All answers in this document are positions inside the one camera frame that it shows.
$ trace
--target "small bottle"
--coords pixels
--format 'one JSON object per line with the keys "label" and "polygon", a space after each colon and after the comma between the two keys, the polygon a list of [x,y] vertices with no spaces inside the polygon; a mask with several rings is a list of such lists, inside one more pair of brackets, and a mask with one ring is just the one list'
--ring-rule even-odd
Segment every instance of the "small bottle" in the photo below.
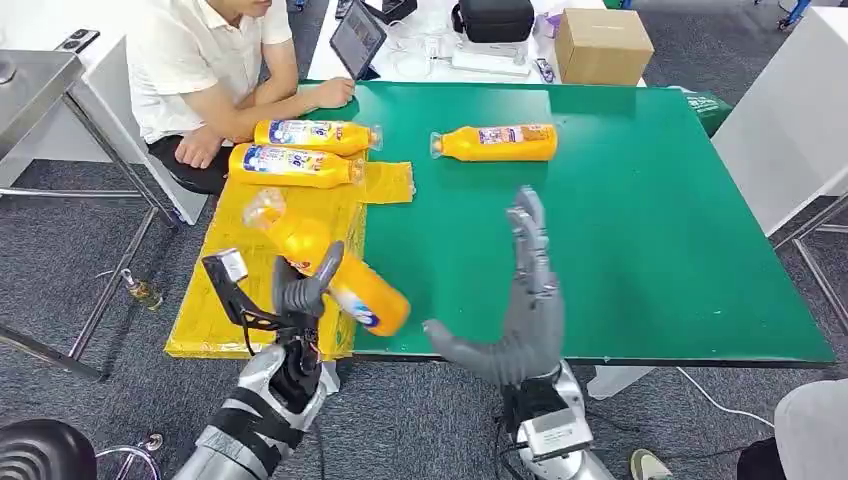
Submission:
{"label": "small bottle", "polygon": [[430,154],[463,162],[547,162],[556,155],[553,125],[462,127],[444,135],[430,134]]}
{"label": "small bottle", "polygon": [[[259,192],[245,209],[244,221],[264,230],[280,255],[304,275],[315,273],[334,240],[324,223],[286,209],[279,190]],[[409,316],[406,298],[349,250],[329,290],[339,306],[374,335],[394,335]]]}
{"label": "small bottle", "polygon": [[153,289],[149,283],[134,279],[128,268],[121,270],[121,277],[124,279],[127,291],[133,298],[150,311],[159,309],[159,306],[162,305],[162,294]]}
{"label": "small bottle", "polygon": [[242,143],[230,153],[229,178],[241,183],[333,188],[359,183],[364,172],[363,159],[326,152]]}
{"label": "small bottle", "polygon": [[362,150],[383,148],[383,129],[352,122],[263,120],[253,131],[256,143],[320,150],[347,157]]}

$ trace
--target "robotic arm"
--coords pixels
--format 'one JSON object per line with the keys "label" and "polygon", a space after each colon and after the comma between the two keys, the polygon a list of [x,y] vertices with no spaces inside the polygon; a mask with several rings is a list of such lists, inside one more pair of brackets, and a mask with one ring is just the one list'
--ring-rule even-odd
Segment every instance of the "robotic arm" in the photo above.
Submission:
{"label": "robotic arm", "polygon": [[[523,187],[507,209],[513,226],[516,269],[504,332],[494,344],[452,335],[438,320],[424,331],[445,359],[501,385],[506,430],[522,461],[543,479],[612,480],[589,450],[592,432],[583,393],[561,359],[564,307],[550,270],[544,208]],[[282,258],[274,273],[274,309],[264,312],[238,287],[247,269],[236,250],[203,259],[230,320],[245,330],[275,330],[277,341],[255,355],[235,391],[197,440],[177,480],[265,480],[300,443],[326,398],[315,346],[321,295],[338,268],[340,242],[318,273],[303,278]]]}
{"label": "robotic arm", "polygon": [[265,480],[297,448],[327,396],[317,351],[321,295],[341,263],[343,246],[327,251],[313,277],[303,278],[284,259],[274,264],[276,314],[264,312],[237,282],[247,268],[237,250],[202,260],[230,321],[245,330],[274,330],[277,340],[253,356],[238,385],[200,434],[197,449],[176,480]]}
{"label": "robotic arm", "polygon": [[507,217],[513,227],[516,266],[501,340],[468,342],[453,336],[438,320],[425,322],[424,332],[444,358],[501,385],[512,449],[535,475],[612,480],[589,450],[593,437],[583,392],[561,357],[564,306],[550,269],[544,208],[536,192],[522,187]]}

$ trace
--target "white shirt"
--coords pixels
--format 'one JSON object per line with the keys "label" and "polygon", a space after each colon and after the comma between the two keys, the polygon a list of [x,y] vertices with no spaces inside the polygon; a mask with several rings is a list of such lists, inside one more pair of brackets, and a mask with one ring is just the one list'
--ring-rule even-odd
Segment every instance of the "white shirt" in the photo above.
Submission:
{"label": "white shirt", "polygon": [[206,0],[139,0],[127,32],[133,115],[153,143],[204,125],[181,94],[226,86],[238,103],[256,88],[261,44],[292,38],[285,0],[235,28]]}

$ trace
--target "yellow plastic bag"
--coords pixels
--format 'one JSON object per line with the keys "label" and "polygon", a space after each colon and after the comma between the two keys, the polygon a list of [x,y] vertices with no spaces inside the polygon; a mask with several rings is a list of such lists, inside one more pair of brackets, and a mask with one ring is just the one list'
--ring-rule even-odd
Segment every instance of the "yellow plastic bag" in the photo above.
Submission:
{"label": "yellow plastic bag", "polygon": [[[259,190],[269,188],[227,182],[218,201],[215,216],[206,232],[197,262],[176,322],[165,344],[173,357],[247,358],[242,328],[229,321],[218,295],[200,263],[200,258],[227,248],[237,248],[248,268],[248,276],[239,285],[266,311],[271,311],[271,270],[277,252],[261,232],[246,227],[244,207]],[[365,250],[365,205],[412,201],[415,189],[409,163],[366,164],[366,181],[332,189],[305,187],[280,188],[287,208],[296,208],[330,226],[336,239],[343,240],[348,251],[362,256]],[[333,360],[350,356],[356,323],[343,313],[329,296],[324,297],[325,313],[318,322],[318,349],[323,358]],[[274,332],[252,330],[250,342],[261,350],[274,340]]]}

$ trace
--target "floor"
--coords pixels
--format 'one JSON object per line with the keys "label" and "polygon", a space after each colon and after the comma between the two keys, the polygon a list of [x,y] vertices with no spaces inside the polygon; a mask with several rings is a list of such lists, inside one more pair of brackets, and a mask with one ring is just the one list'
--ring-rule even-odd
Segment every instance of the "floor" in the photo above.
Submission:
{"label": "floor", "polygon": [[[636,3],[658,52],[645,74],[651,85],[711,90],[735,103],[785,38],[773,31],[782,14],[776,5],[724,0],[722,7],[698,11],[672,8],[671,0]],[[311,0],[307,11],[293,17],[301,60],[311,56],[323,5]],[[308,62],[300,68],[305,72]],[[18,185],[120,188],[125,182],[110,165],[36,161]],[[213,211],[209,202],[192,228],[171,231],[154,224],[132,267],[163,292],[165,303],[148,312],[123,292],[116,296],[85,355],[112,372],[106,382],[81,380],[0,345],[0,423],[58,418],[81,429],[97,448],[159,432],[165,445],[156,457],[166,476],[173,474],[242,365],[174,359],[161,350]],[[104,282],[97,274],[111,268],[142,214],[143,205],[130,200],[0,198],[0,321],[68,348]],[[848,298],[848,237],[818,234],[811,245]],[[719,402],[766,418],[792,388],[848,376],[848,340],[833,312],[798,255],[786,249],[780,257],[841,363],[826,370],[689,369]],[[500,399],[494,387],[445,363],[344,362],[340,374],[344,389],[318,419],[326,478],[496,478],[492,419]],[[577,368],[576,374],[587,381],[592,370]],[[770,435],[754,421],[714,409],[669,368],[656,369],[611,399],[590,400],[588,408],[596,451],[619,479],[629,478],[627,455],[638,447],[667,459],[675,478],[734,478],[738,453],[713,454]],[[275,478],[317,478],[317,440],[308,435]],[[502,470],[500,476],[507,478]]]}

